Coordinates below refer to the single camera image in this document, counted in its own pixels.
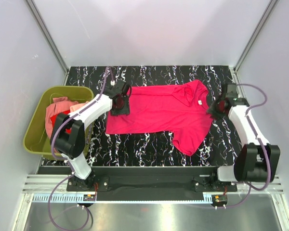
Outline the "magenta pink t-shirt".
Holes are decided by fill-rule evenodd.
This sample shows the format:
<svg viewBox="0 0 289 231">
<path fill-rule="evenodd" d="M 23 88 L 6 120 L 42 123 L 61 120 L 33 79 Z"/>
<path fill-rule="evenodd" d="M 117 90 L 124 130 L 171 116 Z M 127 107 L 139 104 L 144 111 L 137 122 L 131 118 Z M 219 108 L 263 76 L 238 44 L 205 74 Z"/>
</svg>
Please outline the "magenta pink t-shirt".
<svg viewBox="0 0 289 231">
<path fill-rule="evenodd" d="M 192 156 L 212 124 L 206 102 L 209 91 L 200 81 L 182 85 L 133 87 L 130 114 L 107 116 L 107 134 L 140 134 L 170 131 L 172 143 Z"/>
</svg>

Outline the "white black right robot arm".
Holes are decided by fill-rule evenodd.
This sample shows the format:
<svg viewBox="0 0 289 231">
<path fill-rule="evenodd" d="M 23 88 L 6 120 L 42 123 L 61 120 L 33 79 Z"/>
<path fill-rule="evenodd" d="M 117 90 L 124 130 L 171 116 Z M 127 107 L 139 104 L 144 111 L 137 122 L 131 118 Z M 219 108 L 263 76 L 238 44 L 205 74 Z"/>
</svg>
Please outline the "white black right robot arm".
<svg viewBox="0 0 289 231">
<path fill-rule="evenodd" d="M 219 191 L 226 186 L 226 182 L 245 183 L 256 191 L 263 191 L 274 180 L 280 148 L 265 138 L 251 113 L 252 109 L 267 103 L 265 92 L 250 85 L 264 98 L 262 103 L 250 105 L 246 98 L 239 96 L 238 86 L 235 83 L 222 85 L 221 94 L 207 110 L 213 119 L 229 118 L 242 144 L 234 164 L 216 168 L 215 175 L 209 178 L 209 185 Z"/>
</svg>

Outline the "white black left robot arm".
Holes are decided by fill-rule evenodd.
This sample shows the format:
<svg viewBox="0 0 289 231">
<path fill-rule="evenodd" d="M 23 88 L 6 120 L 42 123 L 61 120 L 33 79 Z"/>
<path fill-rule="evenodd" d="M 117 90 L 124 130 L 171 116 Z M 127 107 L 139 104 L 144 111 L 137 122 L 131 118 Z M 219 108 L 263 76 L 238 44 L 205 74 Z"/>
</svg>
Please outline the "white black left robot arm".
<svg viewBox="0 0 289 231">
<path fill-rule="evenodd" d="M 80 109 L 56 117 L 50 143 L 51 152 L 57 151 L 72 170 L 70 183 L 82 190 L 90 190 L 94 174 L 86 161 L 86 130 L 101 115 L 129 115 L 131 85 L 123 80 L 111 81 L 110 87 L 102 86 L 101 92 Z"/>
</svg>

